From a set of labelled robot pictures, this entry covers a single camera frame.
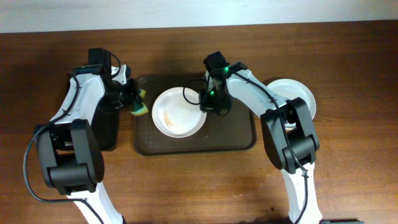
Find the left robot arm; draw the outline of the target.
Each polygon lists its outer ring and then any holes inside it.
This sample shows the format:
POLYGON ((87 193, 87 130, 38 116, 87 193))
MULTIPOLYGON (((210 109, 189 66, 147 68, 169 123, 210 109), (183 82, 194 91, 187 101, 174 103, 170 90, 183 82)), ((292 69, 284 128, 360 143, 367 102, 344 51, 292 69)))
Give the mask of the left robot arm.
POLYGON ((36 127, 35 145, 45 184, 73 202, 88 223, 125 223, 104 187, 104 151, 112 151, 118 138, 119 112, 130 108, 134 116, 148 112, 131 69, 111 65, 115 54, 89 49, 88 62, 69 74, 66 97, 57 114, 36 127))

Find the white plate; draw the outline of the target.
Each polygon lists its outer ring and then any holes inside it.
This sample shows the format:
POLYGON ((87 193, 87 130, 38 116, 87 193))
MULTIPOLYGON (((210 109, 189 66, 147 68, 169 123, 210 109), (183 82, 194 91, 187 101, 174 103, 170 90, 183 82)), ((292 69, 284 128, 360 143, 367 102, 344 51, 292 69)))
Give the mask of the white plate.
POLYGON ((182 87, 163 91, 152 105, 155 127, 171 138, 186 138, 198 132, 206 121, 206 113, 183 97, 182 87))
POLYGON ((303 99, 308 107, 311 118, 314 119, 317 111, 315 97, 310 89, 303 83, 300 83, 297 80, 283 78, 274 80, 268 84, 267 87, 274 93, 275 99, 278 96, 284 97, 288 100, 294 100, 296 98, 303 99))

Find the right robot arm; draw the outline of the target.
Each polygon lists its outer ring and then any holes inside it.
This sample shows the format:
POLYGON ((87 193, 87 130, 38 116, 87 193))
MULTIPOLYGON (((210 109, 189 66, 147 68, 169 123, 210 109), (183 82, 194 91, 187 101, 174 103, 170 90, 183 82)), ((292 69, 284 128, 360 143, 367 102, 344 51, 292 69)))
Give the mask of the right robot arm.
POLYGON ((221 52, 207 55, 203 64, 206 88, 200 90, 200 109, 225 116, 238 99, 258 116, 266 154, 284 179, 290 221, 321 223, 313 178, 320 142, 306 102, 278 95, 245 64, 230 64, 221 52))

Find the white plate top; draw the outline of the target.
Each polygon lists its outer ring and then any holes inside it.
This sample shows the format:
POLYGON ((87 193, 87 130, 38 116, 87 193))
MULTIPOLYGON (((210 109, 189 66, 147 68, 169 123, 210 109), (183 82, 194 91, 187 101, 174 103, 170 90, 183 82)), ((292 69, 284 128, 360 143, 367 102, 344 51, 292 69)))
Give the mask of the white plate top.
POLYGON ((155 127, 171 138, 186 138, 198 132, 206 121, 206 113, 183 97, 182 87, 163 91, 152 105, 155 127))

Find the green yellow sponge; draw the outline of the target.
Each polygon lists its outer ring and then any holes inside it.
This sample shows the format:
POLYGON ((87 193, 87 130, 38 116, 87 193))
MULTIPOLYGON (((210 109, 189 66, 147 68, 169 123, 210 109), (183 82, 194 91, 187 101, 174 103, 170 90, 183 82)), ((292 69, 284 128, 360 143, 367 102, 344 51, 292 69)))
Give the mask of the green yellow sponge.
POLYGON ((147 106, 144 103, 144 97, 146 95, 146 91, 139 89, 138 94, 134 95, 134 99, 132 101, 132 109, 130 110, 133 116, 142 116, 148 112, 147 106))

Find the small black tray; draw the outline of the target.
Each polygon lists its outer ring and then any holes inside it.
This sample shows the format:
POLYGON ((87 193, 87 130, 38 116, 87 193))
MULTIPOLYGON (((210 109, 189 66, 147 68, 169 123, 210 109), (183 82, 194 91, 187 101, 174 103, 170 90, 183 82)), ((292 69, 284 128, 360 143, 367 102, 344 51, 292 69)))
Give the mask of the small black tray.
POLYGON ((91 128, 101 151, 113 151, 116 147, 119 127, 121 85, 117 81, 109 81, 98 76, 103 96, 96 105, 91 128))

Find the large brown serving tray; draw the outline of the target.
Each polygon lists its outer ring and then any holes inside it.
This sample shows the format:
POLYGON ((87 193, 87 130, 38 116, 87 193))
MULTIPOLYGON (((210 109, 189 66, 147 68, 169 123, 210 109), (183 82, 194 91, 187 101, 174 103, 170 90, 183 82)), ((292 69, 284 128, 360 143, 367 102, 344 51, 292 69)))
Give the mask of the large brown serving tray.
POLYGON ((239 100, 226 116, 208 113, 204 125, 186 138, 172 138, 159 131, 152 119, 155 99, 165 90, 183 87, 190 80, 199 79, 200 73, 186 75, 152 74, 138 78, 139 87, 146 91, 144 103, 149 112, 134 118, 134 147, 143 156, 191 152, 246 150, 256 143, 256 125, 253 113, 239 100))

